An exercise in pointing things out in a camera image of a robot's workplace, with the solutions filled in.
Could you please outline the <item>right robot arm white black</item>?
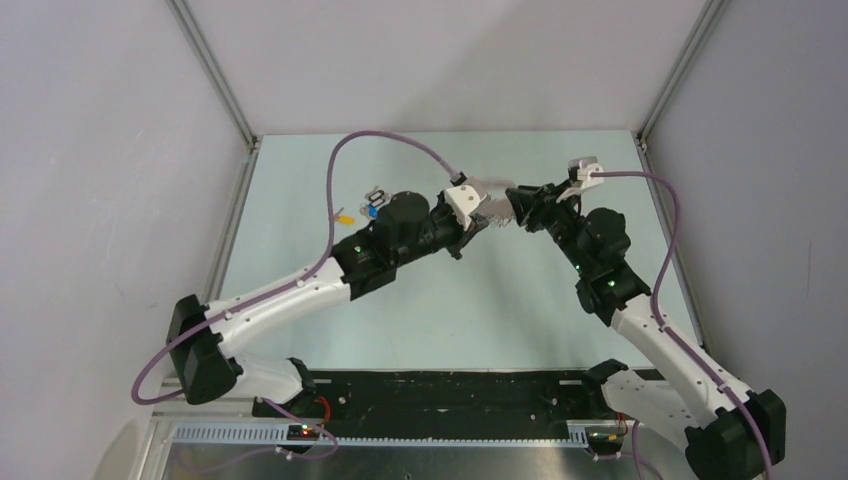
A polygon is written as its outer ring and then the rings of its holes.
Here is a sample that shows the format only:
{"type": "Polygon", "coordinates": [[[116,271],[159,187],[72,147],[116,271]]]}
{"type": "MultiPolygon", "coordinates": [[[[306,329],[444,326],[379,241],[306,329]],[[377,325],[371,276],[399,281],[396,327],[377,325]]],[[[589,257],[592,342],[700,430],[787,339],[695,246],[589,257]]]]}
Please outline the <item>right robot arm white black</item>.
{"type": "Polygon", "coordinates": [[[658,305],[657,289],[630,268],[623,214],[578,210],[567,183],[513,187],[506,197],[517,223],[546,232],[578,272],[582,308],[640,351],[666,381],[639,384],[626,366],[607,362],[585,385],[583,409],[641,422],[678,447],[700,479],[772,479],[785,456],[786,407],[771,390],[754,392],[702,350],[658,305]]]}

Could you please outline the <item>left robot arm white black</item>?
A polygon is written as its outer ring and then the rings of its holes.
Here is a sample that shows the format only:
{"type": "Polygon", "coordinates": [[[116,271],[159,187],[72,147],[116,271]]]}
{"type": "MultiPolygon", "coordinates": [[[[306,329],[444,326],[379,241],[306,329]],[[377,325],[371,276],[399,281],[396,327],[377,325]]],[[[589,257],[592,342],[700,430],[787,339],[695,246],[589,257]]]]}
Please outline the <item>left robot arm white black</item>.
{"type": "Polygon", "coordinates": [[[371,293],[400,267],[441,250],[453,258],[489,221],[489,194],[471,185],[443,190],[434,206],[414,192],[391,197],[363,229],[334,244],[326,259],[249,294],[200,304],[191,295],[175,306],[168,339],[181,392],[190,405],[230,393],[276,403],[304,416],[316,403],[304,362],[246,352],[261,334],[309,313],[371,293]]]}

